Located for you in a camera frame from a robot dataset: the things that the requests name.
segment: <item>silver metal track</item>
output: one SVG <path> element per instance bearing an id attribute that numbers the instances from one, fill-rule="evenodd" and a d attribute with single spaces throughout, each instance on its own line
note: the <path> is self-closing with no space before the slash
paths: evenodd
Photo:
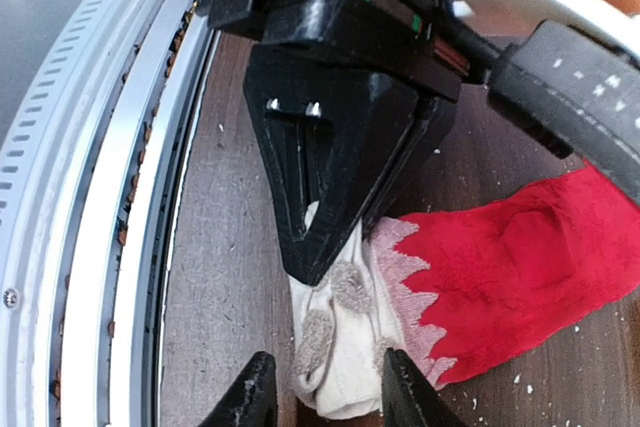
<path id="1" fill-rule="evenodd" d="M 59 329 L 78 204 L 134 43 L 159 1 L 83 0 L 0 151 L 0 425 L 55 425 Z"/>
<path id="2" fill-rule="evenodd" d="M 0 150 L 0 427 L 158 422 L 175 222 L 220 37 L 193 1 L 84 0 Z"/>
<path id="3" fill-rule="evenodd" d="M 145 249 L 144 211 L 148 214 L 148 204 L 153 200 L 150 183 L 154 182 L 156 173 L 152 164 L 159 162 L 164 145 L 161 134 L 156 137 L 160 140 L 154 142 L 156 158 L 152 159 L 145 180 L 144 172 L 140 172 L 139 181 L 146 186 L 147 206 L 145 209 L 142 202 L 140 209 L 136 207 L 134 211 L 131 207 L 129 221 L 134 222 L 135 227 L 131 229 L 125 220 L 125 185 L 146 161 L 144 143 L 150 139 L 145 137 L 150 135 L 148 124 L 164 86 L 169 48 L 193 1 L 164 1 L 128 74 L 100 148 L 78 230 L 65 310 L 60 404 L 63 426 L 102 426 L 111 423 L 111 416 L 116 425 L 140 425 L 141 422 L 141 406 L 139 399 L 136 400 L 139 392 L 135 391 L 139 381 L 134 380 L 139 375 L 136 372 L 139 365 L 132 368 L 129 362 L 132 358 L 134 362 L 139 360 L 135 359 L 135 352 L 141 341 L 133 334 L 132 325 L 136 320 L 140 322 L 140 317 L 137 312 L 126 310 L 135 309 L 139 288 L 143 293 L 146 291 L 144 282 L 138 282 L 140 272 L 136 262 Z M 195 48 L 202 43 L 202 38 L 189 42 Z M 175 102 L 184 97 L 184 91 L 176 88 L 162 97 L 165 106 L 173 101 L 175 108 Z M 170 118 L 169 115 L 165 119 L 165 134 Z M 130 249 L 121 249 L 127 245 L 128 235 L 132 236 L 133 245 Z M 120 261 L 121 250 L 122 260 L 126 259 L 124 263 Z M 115 315 L 122 322 L 122 330 L 117 319 L 112 320 L 116 283 Z M 110 351 L 112 337 L 114 350 Z M 109 393 L 116 397 L 109 399 L 107 408 Z"/>
<path id="4" fill-rule="evenodd" d="M 151 269 L 157 266 L 153 260 L 155 235 L 150 234 L 155 234 L 158 227 L 178 126 L 185 107 L 193 101 L 194 80 L 197 81 L 202 70 L 206 46 L 211 40 L 206 24 L 206 18 L 195 17 L 181 43 L 151 124 L 152 133 L 129 213 L 115 297 L 116 331 L 111 344 L 109 381 L 109 420 L 122 427 L 141 425 L 143 419 L 146 294 Z"/>

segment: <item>white dot marking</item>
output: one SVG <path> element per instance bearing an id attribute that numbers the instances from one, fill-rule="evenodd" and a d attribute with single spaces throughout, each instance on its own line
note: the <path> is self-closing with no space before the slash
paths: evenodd
<path id="1" fill-rule="evenodd" d="M 605 82 L 607 83 L 608 86 L 613 87 L 614 89 L 617 89 L 618 87 L 620 87 L 621 80 L 622 79 L 620 79 L 620 77 L 618 77 L 617 75 L 611 75 Z"/>

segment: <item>debris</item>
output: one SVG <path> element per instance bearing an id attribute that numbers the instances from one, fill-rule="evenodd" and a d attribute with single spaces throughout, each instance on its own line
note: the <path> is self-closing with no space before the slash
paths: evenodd
<path id="1" fill-rule="evenodd" d="M 60 401 L 60 381 L 54 380 L 53 382 L 51 382 L 50 389 L 51 389 L 51 395 L 53 395 L 53 398 L 59 402 Z"/>
<path id="2" fill-rule="evenodd" d="M 124 246 L 127 243 L 127 226 L 120 227 L 118 231 L 118 243 Z"/>
<path id="3" fill-rule="evenodd" d="M 182 39 L 179 37 L 176 37 L 175 39 L 173 39 L 173 44 L 171 45 L 171 50 L 173 52 L 178 52 L 178 50 L 180 50 L 180 44 L 182 44 Z"/>

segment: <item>white sock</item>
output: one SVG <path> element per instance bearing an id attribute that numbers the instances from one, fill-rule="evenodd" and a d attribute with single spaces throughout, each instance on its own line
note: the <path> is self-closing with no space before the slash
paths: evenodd
<path id="1" fill-rule="evenodd" d="M 317 203 L 309 206 L 307 226 Z M 402 348 L 401 324 L 378 272 L 368 261 L 358 223 L 316 287 L 289 277 L 295 358 L 293 389 L 328 419 L 349 419 L 382 408 L 387 348 Z"/>

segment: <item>screw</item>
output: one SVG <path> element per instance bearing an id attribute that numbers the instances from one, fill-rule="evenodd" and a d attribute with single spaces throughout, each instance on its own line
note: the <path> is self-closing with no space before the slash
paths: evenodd
<path id="1" fill-rule="evenodd" d="M 6 305 L 9 309 L 13 309 L 16 305 L 18 305 L 18 293 L 14 289 L 9 288 L 4 291 L 2 300 L 4 301 L 4 305 Z"/>
<path id="2" fill-rule="evenodd" d="M 267 102 L 267 109 L 269 109 L 269 110 L 280 110 L 280 101 L 278 99 L 270 99 Z"/>
<path id="3" fill-rule="evenodd" d="M 307 105 L 307 109 L 304 111 L 304 113 L 309 117 L 320 117 L 322 115 L 320 104 L 318 102 L 309 102 L 309 105 Z"/>

